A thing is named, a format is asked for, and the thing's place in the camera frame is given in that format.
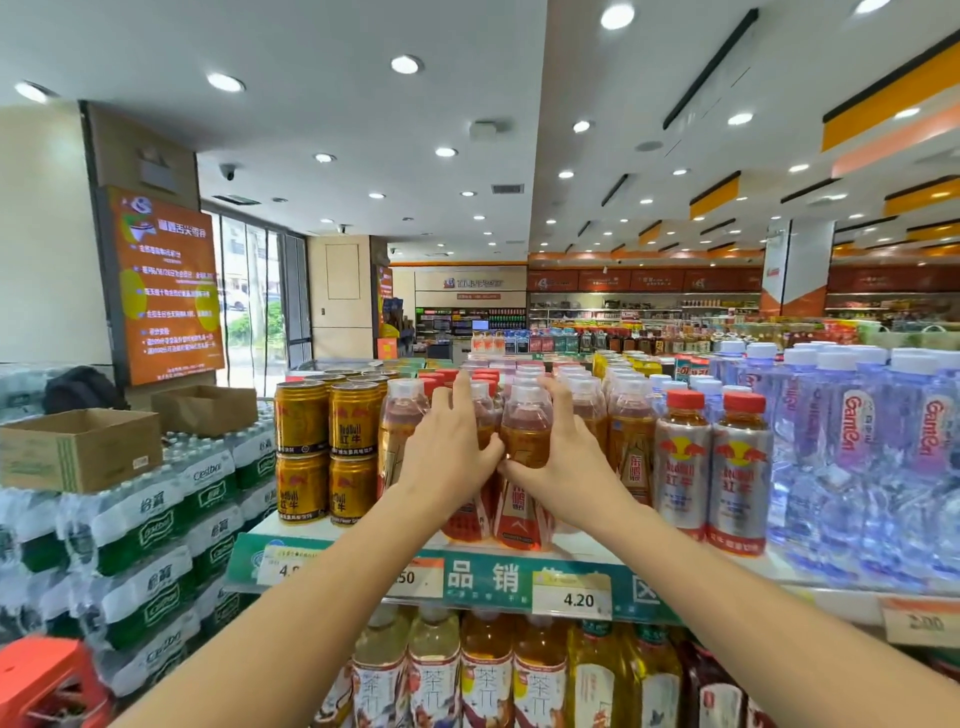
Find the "red bull bottle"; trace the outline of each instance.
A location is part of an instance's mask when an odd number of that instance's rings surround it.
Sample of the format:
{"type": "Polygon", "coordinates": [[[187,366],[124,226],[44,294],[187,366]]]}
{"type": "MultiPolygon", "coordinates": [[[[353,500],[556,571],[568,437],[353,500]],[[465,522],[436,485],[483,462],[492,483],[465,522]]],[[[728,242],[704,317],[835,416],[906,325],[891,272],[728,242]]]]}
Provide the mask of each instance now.
{"type": "Polygon", "coordinates": [[[712,435],[704,403],[703,392],[669,390],[654,437],[654,507],[697,541],[706,535],[709,505],[712,435]]]}
{"type": "Polygon", "coordinates": [[[707,540],[738,556],[759,556],[767,545],[774,435],[763,419],[763,395],[729,392],[713,426],[707,540]]]}

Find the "price label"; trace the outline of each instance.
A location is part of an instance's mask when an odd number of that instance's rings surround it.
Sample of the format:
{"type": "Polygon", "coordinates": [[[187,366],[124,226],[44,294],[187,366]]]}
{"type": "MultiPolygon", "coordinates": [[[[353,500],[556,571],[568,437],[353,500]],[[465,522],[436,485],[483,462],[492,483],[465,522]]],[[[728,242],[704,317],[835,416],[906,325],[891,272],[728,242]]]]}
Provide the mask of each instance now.
{"type": "Polygon", "coordinates": [[[576,619],[613,619],[610,577],[605,573],[534,571],[535,615],[576,619]]]}
{"type": "Polygon", "coordinates": [[[444,560],[414,559],[400,572],[387,596],[394,599],[443,599],[444,560]]]}
{"type": "Polygon", "coordinates": [[[887,642],[960,647],[960,601],[887,597],[880,608],[887,642]]]}
{"type": "Polygon", "coordinates": [[[267,545],[263,549],[260,568],[256,570],[258,587],[273,587],[288,576],[293,576],[303,565],[320,553],[316,548],[267,545]]]}

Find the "ceiling light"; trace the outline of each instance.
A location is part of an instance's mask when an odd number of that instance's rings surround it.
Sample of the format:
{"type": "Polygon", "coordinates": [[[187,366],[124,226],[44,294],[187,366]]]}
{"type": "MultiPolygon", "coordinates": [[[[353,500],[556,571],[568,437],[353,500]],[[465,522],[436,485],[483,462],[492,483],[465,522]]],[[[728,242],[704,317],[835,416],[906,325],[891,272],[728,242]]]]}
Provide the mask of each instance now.
{"type": "Polygon", "coordinates": [[[878,11],[890,0],[860,0],[853,9],[854,15],[866,15],[868,12],[878,11]]]}
{"type": "Polygon", "coordinates": [[[214,88],[226,91],[227,93],[237,93],[247,88],[240,79],[235,79],[223,73],[208,73],[206,74],[206,79],[214,88]]]}
{"type": "Polygon", "coordinates": [[[43,86],[31,84],[29,81],[21,81],[19,84],[14,84],[13,90],[25,99],[36,101],[38,104],[46,104],[54,95],[43,86]]]}
{"type": "Polygon", "coordinates": [[[417,71],[420,70],[420,61],[415,59],[413,56],[397,56],[395,59],[390,61],[390,67],[393,68],[397,73],[402,73],[405,76],[408,76],[411,73],[417,73],[417,71]]]}
{"type": "Polygon", "coordinates": [[[611,5],[600,16],[600,25],[608,31],[617,31],[630,25],[634,20],[634,14],[634,6],[629,3],[611,5]]]}

